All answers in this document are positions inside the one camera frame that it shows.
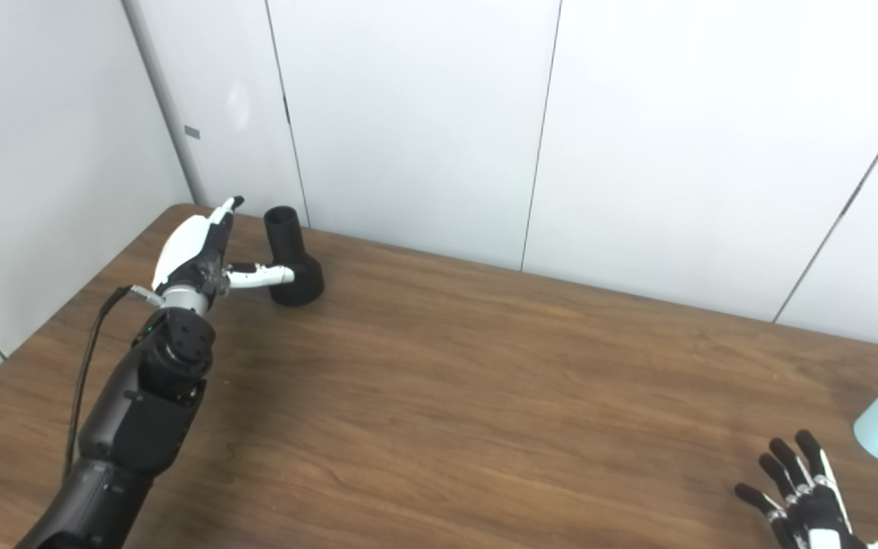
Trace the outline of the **white and black left hand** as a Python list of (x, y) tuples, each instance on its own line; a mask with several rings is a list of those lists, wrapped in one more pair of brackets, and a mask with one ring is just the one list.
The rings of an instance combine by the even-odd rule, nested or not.
[(224, 261), (244, 197), (230, 197), (208, 216), (187, 218), (166, 240), (153, 275), (151, 288), (164, 296), (168, 289), (186, 286), (206, 297), (219, 297), (232, 289), (292, 284), (296, 270), (289, 265), (227, 264)]

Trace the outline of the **white and black right hand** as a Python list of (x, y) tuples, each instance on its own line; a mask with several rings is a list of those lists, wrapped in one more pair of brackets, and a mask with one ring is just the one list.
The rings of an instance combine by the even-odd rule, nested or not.
[(759, 511), (780, 548), (878, 548), (878, 540), (856, 535), (832, 463), (807, 429), (795, 434), (797, 448), (773, 438), (758, 465), (773, 480), (781, 500), (737, 483), (734, 494)]

